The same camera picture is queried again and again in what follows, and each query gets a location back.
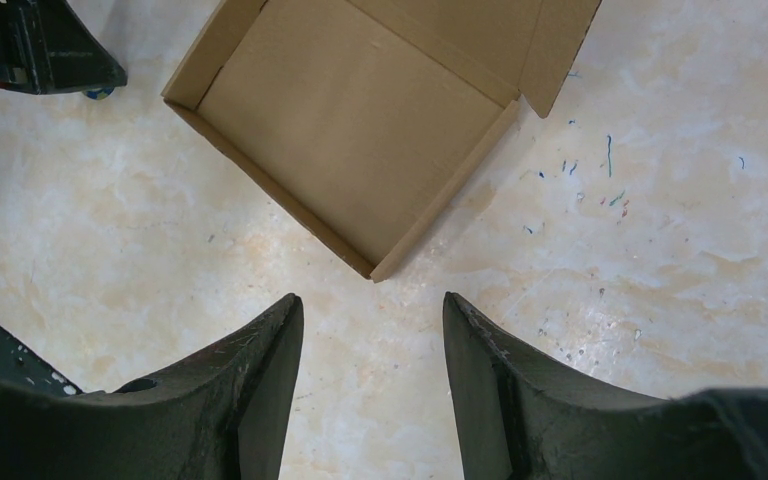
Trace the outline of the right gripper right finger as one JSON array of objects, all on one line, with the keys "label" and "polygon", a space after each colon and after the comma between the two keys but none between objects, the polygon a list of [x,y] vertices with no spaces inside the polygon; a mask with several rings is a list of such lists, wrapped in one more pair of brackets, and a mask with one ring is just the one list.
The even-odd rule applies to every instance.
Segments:
[{"label": "right gripper right finger", "polygon": [[459,294],[442,318],[468,479],[768,479],[768,388],[659,399],[557,361]]}]

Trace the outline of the brown cardboard box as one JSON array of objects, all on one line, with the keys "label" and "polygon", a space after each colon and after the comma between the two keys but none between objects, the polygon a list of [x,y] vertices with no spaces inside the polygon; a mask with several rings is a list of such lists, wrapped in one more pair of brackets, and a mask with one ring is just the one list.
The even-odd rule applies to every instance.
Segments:
[{"label": "brown cardboard box", "polygon": [[362,277],[390,277],[509,130],[551,111],[595,1],[223,1],[162,97]]}]

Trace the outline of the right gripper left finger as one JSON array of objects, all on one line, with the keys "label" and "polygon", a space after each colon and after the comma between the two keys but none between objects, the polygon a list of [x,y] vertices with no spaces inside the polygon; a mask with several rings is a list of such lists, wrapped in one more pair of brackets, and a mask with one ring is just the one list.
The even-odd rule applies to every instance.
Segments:
[{"label": "right gripper left finger", "polygon": [[293,294],[112,392],[0,380],[0,479],[275,479],[300,364]]}]

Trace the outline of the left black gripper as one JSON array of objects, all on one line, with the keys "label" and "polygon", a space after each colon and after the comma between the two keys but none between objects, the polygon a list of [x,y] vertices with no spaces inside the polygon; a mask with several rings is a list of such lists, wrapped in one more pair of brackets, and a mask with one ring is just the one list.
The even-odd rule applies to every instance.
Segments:
[{"label": "left black gripper", "polygon": [[111,91],[127,85],[120,63],[66,1],[0,3],[0,88],[32,95]]}]

